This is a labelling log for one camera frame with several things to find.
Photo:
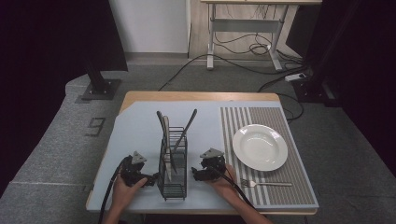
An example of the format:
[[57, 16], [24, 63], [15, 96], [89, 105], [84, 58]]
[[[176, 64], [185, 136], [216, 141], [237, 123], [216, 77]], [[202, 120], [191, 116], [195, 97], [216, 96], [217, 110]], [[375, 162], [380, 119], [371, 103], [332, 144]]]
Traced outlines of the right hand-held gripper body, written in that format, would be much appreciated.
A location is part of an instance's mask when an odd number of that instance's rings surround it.
[[203, 175], [206, 176], [206, 180], [216, 180], [225, 172], [225, 158], [222, 151], [210, 148], [201, 155], [201, 158], [203, 159], [201, 165], [205, 170]]

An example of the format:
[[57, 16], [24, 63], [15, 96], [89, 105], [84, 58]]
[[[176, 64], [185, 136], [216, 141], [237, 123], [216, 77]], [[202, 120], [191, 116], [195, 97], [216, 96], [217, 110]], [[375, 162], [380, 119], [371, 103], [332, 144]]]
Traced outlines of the black wire cutlery rack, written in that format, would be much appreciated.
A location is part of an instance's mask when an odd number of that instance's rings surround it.
[[177, 139], [183, 132], [183, 127], [170, 128], [170, 148], [173, 153], [173, 160], [177, 168], [177, 172], [172, 172], [172, 181], [169, 182], [165, 160], [164, 160], [164, 137], [161, 144], [160, 160], [159, 160], [159, 176], [157, 186], [165, 200], [184, 200], [187, 197], [187, 154], [188, 140], [185, 136], [180, 142], [177, 151], [173, 152]]

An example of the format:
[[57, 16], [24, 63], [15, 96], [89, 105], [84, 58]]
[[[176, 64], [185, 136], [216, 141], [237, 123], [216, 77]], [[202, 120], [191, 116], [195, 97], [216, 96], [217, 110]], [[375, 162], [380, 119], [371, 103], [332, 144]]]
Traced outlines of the light blue table mat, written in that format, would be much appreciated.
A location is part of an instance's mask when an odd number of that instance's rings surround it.
[[[165, 200], [158, 189], [143, 189], [130, 205], [133, 212], [148, 213], [212, 213], [228, 214], [231, 207], [217, 196], [208, 185], [195, 181], [191, 167], [201, 167], [201, 155], [210, 148], [224, 153], [224, 142], [219, 110], [222, 107], [279, 107], [278, 101], [179, 101], [135, 102], [124, 109], [115, 120], [105, 156], [86, 203], [89, 211], [98, 211], [108, 203], [104, 197], [111, 176], [121, 160], [137, 151], [147, 158], [144, 173], [157, 172], [163, 131], [157, 117], [161, 111], [170, 119], [171, 127], [186, 126], [192, 111], [198, 110], [188, 132], [187, 197], [184, 200]], [[265, 213], [314, 214], [317, 208], [257, 208]]]

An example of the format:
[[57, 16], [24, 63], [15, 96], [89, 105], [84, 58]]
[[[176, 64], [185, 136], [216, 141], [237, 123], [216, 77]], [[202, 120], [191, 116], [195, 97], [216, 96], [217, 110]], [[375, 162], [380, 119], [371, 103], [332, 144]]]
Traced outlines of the white round plate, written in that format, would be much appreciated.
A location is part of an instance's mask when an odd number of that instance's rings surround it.
[[284, 138], [274, 129], [250, 124], [233, 136], [233, 152], [249, 168], [269, 172], [287, 160], [289, 149]]

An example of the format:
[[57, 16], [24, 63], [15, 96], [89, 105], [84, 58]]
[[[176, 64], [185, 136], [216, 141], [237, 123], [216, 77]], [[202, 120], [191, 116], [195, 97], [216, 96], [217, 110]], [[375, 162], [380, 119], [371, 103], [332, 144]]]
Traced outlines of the silver fork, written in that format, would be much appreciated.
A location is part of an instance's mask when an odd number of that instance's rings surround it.
[[247, 188], [255, 188], [256, 186], [277, 186], [277, 187], [291, 187], [291, 183], [287, 182], [255, 182], [253, 180], [241, 179], [240, 185]]

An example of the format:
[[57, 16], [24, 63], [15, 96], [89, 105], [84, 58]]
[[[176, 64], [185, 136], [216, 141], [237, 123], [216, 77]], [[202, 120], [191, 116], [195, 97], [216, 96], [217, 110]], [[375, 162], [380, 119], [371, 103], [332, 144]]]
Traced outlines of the dark floor marker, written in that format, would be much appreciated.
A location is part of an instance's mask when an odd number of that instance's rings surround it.
[[89, 137], [99, 136], [100, 132], [103, 130], [105, 122], [105, 118], [92, 118], [84, 135]]

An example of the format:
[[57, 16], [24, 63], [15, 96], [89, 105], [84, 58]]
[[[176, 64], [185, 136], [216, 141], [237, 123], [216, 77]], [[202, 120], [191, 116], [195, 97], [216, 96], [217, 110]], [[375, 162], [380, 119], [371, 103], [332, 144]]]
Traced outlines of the grey striped placemat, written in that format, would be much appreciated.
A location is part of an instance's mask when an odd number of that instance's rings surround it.
[[[287, 182], [291, 187], [256, 186], [242, 191], [256, 207], [308, 208], [318, 207], [318, 202], [307, 177], [299, 152], [290, 133], [289, 124], [279, 107], [222, 107], [219, 110], [225, 158], [236, 171], [237, 179], [260, 182]], [[286, 141], [288, 158], [274, 171], [257, 171], [242, 163], [233, 152], [233, 136], [249, 124], [260, 124], [277, 131]]]

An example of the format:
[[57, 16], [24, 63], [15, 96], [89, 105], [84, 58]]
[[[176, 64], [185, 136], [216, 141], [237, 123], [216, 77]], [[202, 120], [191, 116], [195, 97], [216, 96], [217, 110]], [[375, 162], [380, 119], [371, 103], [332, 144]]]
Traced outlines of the white power strip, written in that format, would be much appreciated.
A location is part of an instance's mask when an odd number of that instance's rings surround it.
[[297, 80], [297, 79], [302, 79], [302, 78], [306, 78], [307, 75], [304, 73], [298, 73], [298, 74], [293, 74], [293, 75], [288, 75], [285, 76], [285, 81], [287, 82], [291, 82], [293, 80]]

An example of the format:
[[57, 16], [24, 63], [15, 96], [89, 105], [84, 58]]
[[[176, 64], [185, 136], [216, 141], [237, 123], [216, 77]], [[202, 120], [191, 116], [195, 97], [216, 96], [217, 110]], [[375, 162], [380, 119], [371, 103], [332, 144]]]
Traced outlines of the black stand with dark base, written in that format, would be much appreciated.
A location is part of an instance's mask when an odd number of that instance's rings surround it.
[[330, 72], [330, 59], [336, 44], [337, 28], [334, 24], [329, 21], [318, 21], [304, 58], [309, 76], [292, 81], [299, 103], [340, 106]]

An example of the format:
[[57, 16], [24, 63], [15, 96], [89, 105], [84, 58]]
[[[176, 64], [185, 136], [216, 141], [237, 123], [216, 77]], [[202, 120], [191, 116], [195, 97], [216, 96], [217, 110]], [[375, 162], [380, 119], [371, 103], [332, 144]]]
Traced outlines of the dark curtain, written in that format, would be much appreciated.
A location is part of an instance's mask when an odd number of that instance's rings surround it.
[[297, 7], [287, 46], [303, 59], [318, 21], [337, 28], [330, 72], [340, 107], [396, 176], [396, 0]]
[[0, 196], [68, 81], [127, 65], [110, 0], [0, 0]]

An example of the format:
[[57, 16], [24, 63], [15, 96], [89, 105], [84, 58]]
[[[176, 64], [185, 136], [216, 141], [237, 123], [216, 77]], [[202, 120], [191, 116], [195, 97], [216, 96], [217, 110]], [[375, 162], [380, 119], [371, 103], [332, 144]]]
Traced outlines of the light-handled table knife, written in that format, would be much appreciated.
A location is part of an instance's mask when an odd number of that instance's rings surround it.
[[169, 136], [169, 119], [167, 116], [163, 116], [164, 134], [165, 134], [165, 154], [164, 159], [166, 160], [166, 172], [169, 182], [172, 181], [172, 155], [170, 149], [170, 136]]

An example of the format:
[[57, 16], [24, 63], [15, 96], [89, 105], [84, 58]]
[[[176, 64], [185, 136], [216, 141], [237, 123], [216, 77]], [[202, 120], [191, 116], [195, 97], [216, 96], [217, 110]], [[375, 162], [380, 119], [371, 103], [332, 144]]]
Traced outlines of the dark-handled straight utensil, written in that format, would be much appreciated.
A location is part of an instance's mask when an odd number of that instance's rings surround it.
[[180, 142], [182, 141], [182, 139], [183, 139], [183, 138], [185, 137], [185, 135], [187, 134], [187, 131], [188, 131], [188, 129], [190, 128], [190, 126], [191, 126], [193, 120], [195, 119], [195, 117], [196, 117], [196, 115], [197, 115], [197, 112], [198, 112], [198, 110], [197, 110], [196, 108], [192, 111], [191, 117], [190, 117], [190, 119], [189, 119], [189, 121], [188, 121], [186, 127], [184, 128], [183, 132], [181, 133], [180, 137], [177, 139], [177, 141], [176, 141], [176, 143], [175, 143], [175, 145], [174, 145], [173, 152], [176, 152], [176, 151], [177, 151], [177, 148], [178, 148]]

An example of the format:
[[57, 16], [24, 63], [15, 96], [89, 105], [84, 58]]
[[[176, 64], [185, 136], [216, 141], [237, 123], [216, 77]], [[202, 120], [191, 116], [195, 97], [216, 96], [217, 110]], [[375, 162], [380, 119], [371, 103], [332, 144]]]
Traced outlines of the dark-handled curved utensil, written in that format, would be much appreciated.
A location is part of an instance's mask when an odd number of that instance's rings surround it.
[[[165, 134], [164, 134], [164, 125], [163, 125], [163, 114], [161, 111], [157, 111], [157, 117], [159, 118], [159, 121], [161, 123], [162, 129], [163, 129], [163, 137], [164, 137], [164, 146], [165, 146]], [[177, 168], [175, 166], [174, 160], [173, 160], [173, 153], [171, 151], [171, 155], [172, 155], [172, 172], [177, 172]]]

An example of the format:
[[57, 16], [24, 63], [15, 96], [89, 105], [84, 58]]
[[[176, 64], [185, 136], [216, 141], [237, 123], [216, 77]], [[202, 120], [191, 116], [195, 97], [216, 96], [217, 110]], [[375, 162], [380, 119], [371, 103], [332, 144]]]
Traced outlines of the black stand with base plate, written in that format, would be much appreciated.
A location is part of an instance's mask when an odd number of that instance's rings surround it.
[[120, 85], [119, 79], [105, 79], [101, 72], [90, 60], [83, 63], [90, 84], [82, 95], [79, 95], [76, 103], [87, 104], [92, 100], [113, 100]]

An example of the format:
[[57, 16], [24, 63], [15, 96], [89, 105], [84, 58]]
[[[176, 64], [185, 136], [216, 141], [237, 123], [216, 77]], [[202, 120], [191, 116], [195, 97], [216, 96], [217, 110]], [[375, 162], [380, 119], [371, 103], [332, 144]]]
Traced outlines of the white desk frame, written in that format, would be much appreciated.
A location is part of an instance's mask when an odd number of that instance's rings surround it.
[[[206, 57], [206, 68], [214, 68], [214, 34], [216, 32], [237, 33], [269, 33], [274, 36], [267, 48], [271, 61], [276, 71], [282, 71], [276, 46], [289, 10], [289, 6], [319, 6], [322, 0], [200, 0], [208, 4], [209, 40]], [[282, 6], [278, 20], [253, 20], [253, 19], [221, 19], [216, 16], [217, 5], [275, 5]]]

